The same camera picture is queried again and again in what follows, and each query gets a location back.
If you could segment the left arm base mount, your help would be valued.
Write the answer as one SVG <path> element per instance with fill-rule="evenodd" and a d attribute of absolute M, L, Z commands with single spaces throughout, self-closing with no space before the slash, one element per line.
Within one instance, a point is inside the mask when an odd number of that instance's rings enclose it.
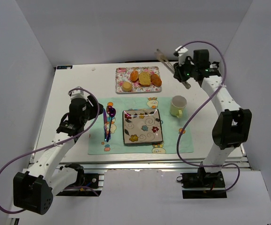
<path fill-rule="evenodd" d="M 69 185 L 72 189 L 65 189 L 57 196 L 98 197 L 101 195 L 104 183 L 104 174 L 84 169 L 83 177 L 77 184 Z"/>

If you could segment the metal kitchen tongs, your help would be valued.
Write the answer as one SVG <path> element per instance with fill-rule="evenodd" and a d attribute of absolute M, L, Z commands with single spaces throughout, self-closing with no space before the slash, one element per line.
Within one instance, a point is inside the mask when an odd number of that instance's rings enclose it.
<path fill-rule="evenodd" d="M 175 73 L 173 64 L 167 59 L 167 57 L 159 50 L 157 49 L 155 51 L 155 56 L 173 75 Z M 187 81 L 180 81 L 184 85 L 186 89 L 190 89 L 191 85 Z"/>

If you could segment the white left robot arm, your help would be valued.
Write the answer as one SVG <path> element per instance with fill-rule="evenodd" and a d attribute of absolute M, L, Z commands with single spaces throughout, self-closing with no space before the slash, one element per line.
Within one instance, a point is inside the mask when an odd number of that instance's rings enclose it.
<path fill-rule="evenodd" d="M 26 170 L 13 179 L 14 206 L 44 215 L 53 198 L 70 185 L 80 185 L 84 178 L 83 167 L 68 164 L 59 175 L 54 174 L 65 154 L 76 144 L 85 124 L 102 114 L 103 106 L 89 95 L 72 97 L 69 112 L 64 114 L 54 136 L 52 147 Z"/>

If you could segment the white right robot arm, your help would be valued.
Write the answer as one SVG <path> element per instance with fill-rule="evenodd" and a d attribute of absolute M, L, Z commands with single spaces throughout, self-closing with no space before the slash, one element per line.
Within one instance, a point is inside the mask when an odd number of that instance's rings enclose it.
<path fill-rule="evenodd" d="M 212 129 L 213 146 L 200 167 L 208 174 L 215 174 L 230 153 L 248 139 L 252 112 L 241 108 L 229 94 L 218 69 L 209 61 L 207 49 L 195 50 L 193 56 L 178 52 L 179 61 L 174 64 L 174 78 L 189 88 L 188 79 L 194 79 L 208 94 L 218 119 Z"/>

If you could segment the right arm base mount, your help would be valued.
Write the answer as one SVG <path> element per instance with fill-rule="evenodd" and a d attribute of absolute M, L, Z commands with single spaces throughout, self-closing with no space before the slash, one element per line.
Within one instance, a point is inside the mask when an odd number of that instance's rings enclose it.
<path fill-rule="evenodd" d="M 176 181 L 182 186 L 183 199 L 227 198 L 224 177 L 221 171 L 206 172 L 199 167 L 197 172 L 181 173 Z"/>

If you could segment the yellow bread slice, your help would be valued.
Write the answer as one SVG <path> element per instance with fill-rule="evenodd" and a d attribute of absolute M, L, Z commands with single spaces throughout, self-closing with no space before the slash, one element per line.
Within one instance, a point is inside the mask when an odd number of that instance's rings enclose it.
<path fill-rule="evenodd" d="M 141 72 L 138 77 L 139 84 L 147 87 L 151 85 L 151 75 L 148 72 Z"/>

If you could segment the brown oblong bread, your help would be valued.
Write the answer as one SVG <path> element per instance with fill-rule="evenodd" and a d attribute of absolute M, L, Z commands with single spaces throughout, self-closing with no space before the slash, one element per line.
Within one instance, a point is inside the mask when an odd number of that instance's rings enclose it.
<path fill-rule="evenodd" d="M 160 77 L 157 74 L 152 74 L 151 75 L 151 83 L 156 87 L 160 87 L 162 85 L 162 80 L 160 79 Z"/>

